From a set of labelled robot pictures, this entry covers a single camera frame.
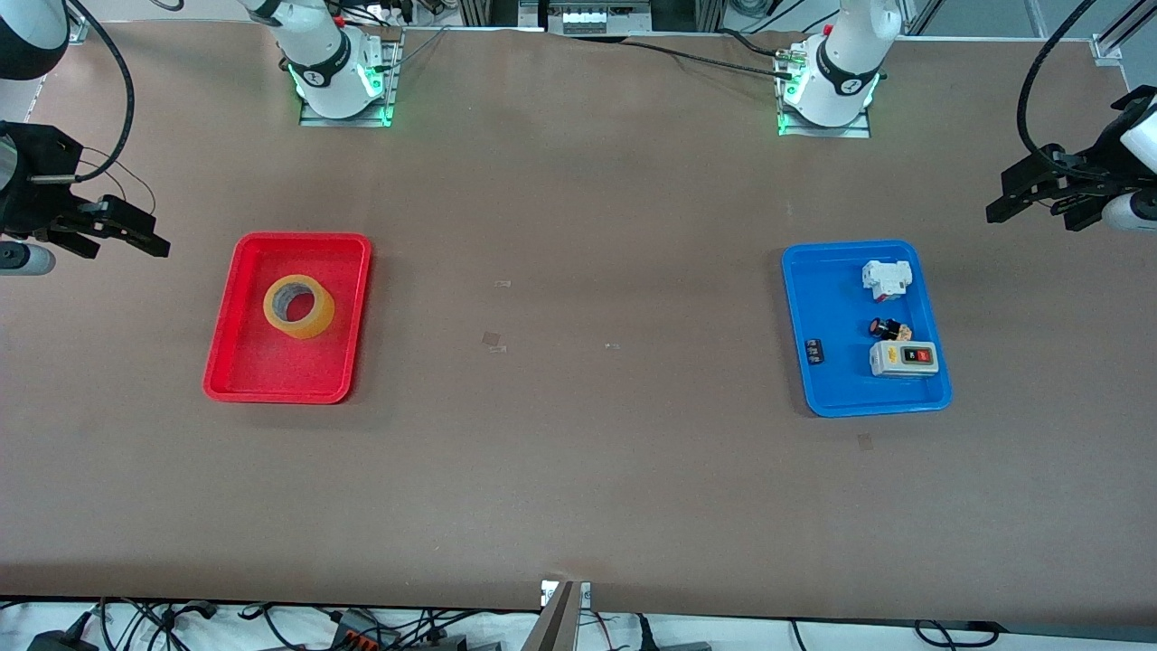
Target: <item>black connector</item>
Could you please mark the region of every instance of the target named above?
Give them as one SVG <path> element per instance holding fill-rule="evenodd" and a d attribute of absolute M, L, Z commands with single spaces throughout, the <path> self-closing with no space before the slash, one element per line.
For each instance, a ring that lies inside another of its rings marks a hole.
<path fill-rule="evenodd" d="M 639 617 L 639 628 L 643 630 L 643 639 L 639 643 L 639 651 L 659 651 L 658 644 L 655 644 L 655 635 L 650 631 L 650 622 L 647 621 L 647 616 L 642 613 L 635 613 Z"/>
<path fill-rule="evenodd" d="M 330 613 L 330 619 L 337 613 Z M 397 631 L 385 628 L 366 613 L 349 608 L 339 614 L 338 630 L 333 634 L 333 649 L 355 651 L 384 651 L 398 639 Z"/>
<path fill-rule="evenodd" d="M 91 611 L 84 611 L 68 630 L 49 630 L 37 635 L 28 645 L 28 651 L 98 651 L 96 645 L 81 639 L 84 624 L 91 616 Z"/>

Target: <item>masking tape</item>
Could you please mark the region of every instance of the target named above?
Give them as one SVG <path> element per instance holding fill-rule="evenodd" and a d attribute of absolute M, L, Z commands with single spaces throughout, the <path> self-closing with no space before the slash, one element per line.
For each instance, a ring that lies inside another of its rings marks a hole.
<path fill-rule="evenodd" d="M 289 320 L 289 302 L 302 295 L 312 294 L 314 309 L 297 320 Z M 297 340 L 316 338 L 330 327 L 333 320 L 333 296 L 317 280 L 295 273 L 286 275 L 265 291 L 265 318 L 274 328 Z"/>

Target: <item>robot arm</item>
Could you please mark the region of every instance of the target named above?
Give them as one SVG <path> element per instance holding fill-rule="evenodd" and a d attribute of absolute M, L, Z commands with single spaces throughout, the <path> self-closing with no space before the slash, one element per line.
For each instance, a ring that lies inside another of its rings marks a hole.
<path fill-rule="evenodd" d="M 76 0 L 68 1 L 89 15 Z M 274 34 L 297 93 L 322 117 L 354 116 L 383 95 L 381 38 L 352 25 L 339 28 L 323 0 L 238 1 Z M 44 75 L 67 45 L 65 0 L 0 0 L 0 79 Z M 127 69 L 124 74 L 131 97 Z M 126 118 L 121 139 L 128 124 Z M 27 243 L 29 238 L 88 258 L 100 249 L 93 237 L 124 239 L 156 257 L 169 254 L 169 242 L 153 232 L 152 214 L 115 195 L 89 201 L 72 193 L 72 184 L 108 164 L 79 177 L 83 149 L 53 126 L 0 121 L 0 232 L 16 239 L 0 242 L 0 275 L 36 275 L 52 268 L 51 251 Z"/>
<path fill-rule="evenodd" d="M 358 114 L 384 91 L 382 39 L 339 28 L 323 0 L 238 0 L 253 22 L 270 28 L 302 99 L 318 114 Z"/>
<path fill-rule="evenodd" d="M 840 0 L 831 31 L 793 45 L 797 81 L 783 102 L 820 126 L 853 121 L 871 101 L 901 24 L 897 0 Z"/>

